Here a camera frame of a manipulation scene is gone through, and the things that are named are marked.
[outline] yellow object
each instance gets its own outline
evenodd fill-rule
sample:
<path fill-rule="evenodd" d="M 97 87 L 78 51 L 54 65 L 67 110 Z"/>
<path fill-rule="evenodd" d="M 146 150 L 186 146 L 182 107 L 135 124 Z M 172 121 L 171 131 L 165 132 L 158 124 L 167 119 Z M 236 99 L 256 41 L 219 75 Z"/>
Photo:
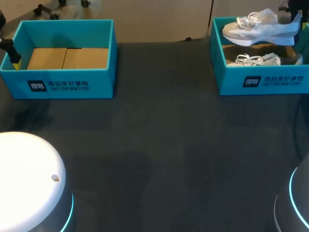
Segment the yellow object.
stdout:
<path fill-rule="evenodd" d="M 19 60 L 19 62 L 17 64 L 13 64 L 13 66 L 16 69 L 16 71 L 20 70 L 20 68 L 21 68 L 21 59 Z"/>
<path fill-rule="evenodd" d="M 308 22 L 307 23 L 303 23 L 303 29 L 305 29 L 305 27 L 307 26 Z"/>

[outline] cardboard box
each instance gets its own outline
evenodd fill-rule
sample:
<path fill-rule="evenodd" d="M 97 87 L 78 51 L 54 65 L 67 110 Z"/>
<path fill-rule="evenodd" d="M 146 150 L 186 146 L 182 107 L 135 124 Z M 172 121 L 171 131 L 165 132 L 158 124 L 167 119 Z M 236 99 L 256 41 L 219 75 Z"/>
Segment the cardboard box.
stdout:
<path fill-rule="evenodd" d="M 236 22 L 236 17 L 216 17 L 212 22 L 210 55 L 220 95 L 309 93 L 308 27 L 300 33 L 299 41 L 293 47 L 295 52 L 303 55 L 304 65 L 228 67 L 232 58 L 225 57 L 224 45 L 232 43 L 224 38 L 222 29 L 231 22 Z M 283 49 L 289 53 L 291 48 Z"/>
<path fill-rule="evenodd" d="M 35 48 L 27 70 L 62 69 L 66 52 L 66 48 Z"/>
<path fill-rule="evenodd" d="M 0 74 L 15 99 L 112 98 L 117 59 L 112 20 L 22 21 L 13 41 L 22 57 L 21 70 L 14 69 L 6 54 Z M 45 54 L 36 48 L 86 48 L 81 49 L 80 56 L 85 62 L 75 63 L 76 69 L 58 69 L 63 59 L 62 50 L 49 50 Z M 103 48 L 104 52 L 83 57 L 84 51 L 93 48 Z M 40 52 L 41 60 L 34 61 Z M 48 62 L 58 52 L 59 60 Z M 92 58 L 96 58 L 95 65 L 99 68 L 82 66 L 93 65 L 89 62 Z M 40 65 L 49 69 L 38 69 Z"/>
<path fill-rule="evenodd" d="M 108 48 L 68 49 L 63 69 L 106 69 Z"/>

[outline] black cable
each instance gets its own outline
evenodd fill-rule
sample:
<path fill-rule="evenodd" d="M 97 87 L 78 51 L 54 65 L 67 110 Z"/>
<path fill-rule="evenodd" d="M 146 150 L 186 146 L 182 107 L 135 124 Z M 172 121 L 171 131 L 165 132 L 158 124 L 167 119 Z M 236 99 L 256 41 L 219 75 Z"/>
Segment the black cable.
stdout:
<path fill-rule="evenodd" d="M 213 8 L 213 0 L 211 0 L 211 12 L 210 12 L 210 15 L 209 15 L 208 27 L 211 25 L 212 8 Z"/>

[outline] shoe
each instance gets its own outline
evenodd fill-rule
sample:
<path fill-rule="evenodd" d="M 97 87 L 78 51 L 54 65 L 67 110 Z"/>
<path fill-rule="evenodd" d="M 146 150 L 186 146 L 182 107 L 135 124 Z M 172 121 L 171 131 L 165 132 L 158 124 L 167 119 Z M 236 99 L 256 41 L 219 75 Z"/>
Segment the shoe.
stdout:
<path fill-rule="evenodd" d="M 278 65 L 302 65 L 303 56 L 296 54 L 294 57 L 283 58 L 274 53 L 270 53 L 263 57 L 250 57 L 247 54 L 238 55 L 235 63 L 228 64 L 228 67 L 236 66 L 278 66 Z"/>
<path fill-rule="evenodd" d="M 292 23 L 278 23 L 278 16 L 270 9 L 252 12 L 248 17 L 237 18 L 237 22 L 225 25 L 223 36 L 234 44 L 251 46 L 260 41 L 276 45 L 294 45 L 294 36 L 300 28 L 300 14 Z"/>

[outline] dark gray table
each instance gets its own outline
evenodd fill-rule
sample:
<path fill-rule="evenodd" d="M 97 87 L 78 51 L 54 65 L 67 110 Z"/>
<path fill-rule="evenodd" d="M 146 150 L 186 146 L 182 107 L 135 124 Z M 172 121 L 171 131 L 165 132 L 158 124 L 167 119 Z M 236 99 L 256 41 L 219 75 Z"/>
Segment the dark gray table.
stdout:
<path fill-rule="evenodd" d="M 111 100 L 15 101 L 1 131 L 61 154 L 78 232 L 272 232 L 308 148 L 307 95 L 217 93 L 205 40 L 119 44 Z"/>

